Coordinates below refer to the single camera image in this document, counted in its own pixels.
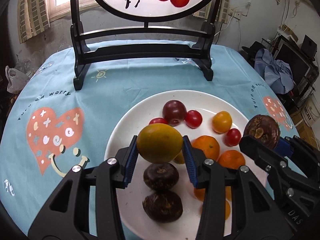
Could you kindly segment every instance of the blue cloth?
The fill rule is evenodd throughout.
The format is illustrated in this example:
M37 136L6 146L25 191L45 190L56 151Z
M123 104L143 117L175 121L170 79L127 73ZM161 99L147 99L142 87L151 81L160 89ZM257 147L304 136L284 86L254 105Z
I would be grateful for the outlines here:
M89 47L96 50L101 46L154 42L193 45L188 41L146 40L106 41ZM212 82L205 80L190 59L124 59L91 64L82 90L75 91L73 48L50 56L20 93L0 145L0 180L5 182L0 187L0 199L18 227L28 232L62 179L50 158L54 155L62 173L84 156L89 159L87 168L98 166L118 121L147 97L169 90L198 90L229 102L248 119L269 114L263 99L275 101L276 95L238 52L213 45L211 58ZM297 135L289 115L284 114L288 125L280 123L281 136ZM65 146L63 154L61 145ZM94 196L93 190L89 215L92 234L96 234ZM139 239L125 226L124 233L127 240Z
M286 94L293 89L294 82L289 64L274 60L267 49L256 54L254 69L276 94Z

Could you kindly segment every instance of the cardboard box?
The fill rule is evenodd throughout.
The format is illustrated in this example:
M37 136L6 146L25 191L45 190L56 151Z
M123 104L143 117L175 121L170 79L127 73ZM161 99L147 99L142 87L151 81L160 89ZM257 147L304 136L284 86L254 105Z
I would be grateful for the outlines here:
M314 148L318 149L316 137L313 133L313 130L311 127L308 127L307 124L304 122L301 113L292 114L291 119L294 125L299 124L298 126L296 126L296 129L298 131L300 138L305 140L308 144L312 145Z

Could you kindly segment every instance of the mandarin orange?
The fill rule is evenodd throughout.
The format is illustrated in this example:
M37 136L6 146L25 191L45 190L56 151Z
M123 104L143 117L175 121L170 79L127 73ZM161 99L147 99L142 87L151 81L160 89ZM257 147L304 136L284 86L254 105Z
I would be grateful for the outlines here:
M220 156L218 163L222 167L237 170L240 166L245 165L245 159L241 152L228 150Z
M207 158L217 161L220 154L220 145L217 140L209 135L203 135L193 140L191 143L193 148L203 151Z
M195 197L200 200L204 201L204 196L205 196L205 188L200 188L200 189L193 189L193 193L195 194Z
M228 201L224 203L224 220L227 220L231 213L231 207ZM202 213L203 205L200 207L200 214Z

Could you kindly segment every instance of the wall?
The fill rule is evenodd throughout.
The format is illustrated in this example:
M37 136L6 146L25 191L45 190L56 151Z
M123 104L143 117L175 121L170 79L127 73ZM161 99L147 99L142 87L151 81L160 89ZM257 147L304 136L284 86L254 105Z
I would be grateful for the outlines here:
M18 0L10 0L8 4L8 35L12 57L15 61L30 60L33 68L39 68L42 63L53 53L72 46L70 38L71 15L58 19L51 24L51 28L37 35L25 43L20 44L17 33L17 4ZM84 31L93 31L103 28L137 26L141 23L125 20L116 17L103 8L98 7L81 13L81 21ZM203 20L193 16L188 16L179 20L155 23L155 25L166 25L170 27L180 27L184 29L200 30ZM162 39L162 40L191 40L197 41L196 37L169 34L127 34L112 35L97 39L88 40L87 43L107 40L130 40L130 39Z
M241 7L248 2L251 2L249 6ZM218 44L239 50L241 46L250 47L255 41L261 42L262 38L272 40L275 37L281 24L284 0L279 4L276 0L230 0L230 7L241 7L239 9L247 17L242 16L240 21L233 18L221 33Z
M245 5L250 0L231 0L231 7L238 7ZM70 47L71 39L69 29L71 25L70 17L64 17L51 23L51 28L46 32L38 35L24 44L19 44L17 34L17 2L18 0L10 0L8 5L8 32L9 32L9 46L13 51L12 56L16 61L29 59L31 64L37 68L47 57L54 52ZM240 22L232 19L229 27L221 32L218 44L224 45L235 50L241 46L251 46L254 41L261 41L261 38L273 39L276 35L277 27L281 23L281 16L284 9L284 0L281 0L278 5L275 0L252 0L251 5L242 8L243 14L248 15L242 17ZM81 14L81 20L84 24L85 31L97 30L101 28L112 28L118 26L133 26L136 22L127 21L106 12L102 8L95 8ZM173 27L181 27L187 29L200 29L202 20L193 16L186 18L158 23L157 25L167 25ZM192 40L195 38L178 35L117 35L106 38L95 39L114 40L114 39L170 39L170 40Z

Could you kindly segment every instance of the pink heart print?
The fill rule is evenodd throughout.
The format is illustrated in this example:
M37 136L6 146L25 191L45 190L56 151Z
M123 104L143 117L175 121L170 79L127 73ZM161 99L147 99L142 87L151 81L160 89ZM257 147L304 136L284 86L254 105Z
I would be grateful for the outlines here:
M52 153L59 156L61 144L66 149L74 145L81 138L83 123L84 114L79 107L65 112L59 118L49 107L41 107L31 114L26 136L42 175L51 163L46 156Z
M269 114L273 119L279 124L282 124L288 131L292 129L291 121L288 123L288 118L290 119L287 111L284 109L283 105L277 98L271 98L266 96L263 98L263 103Z

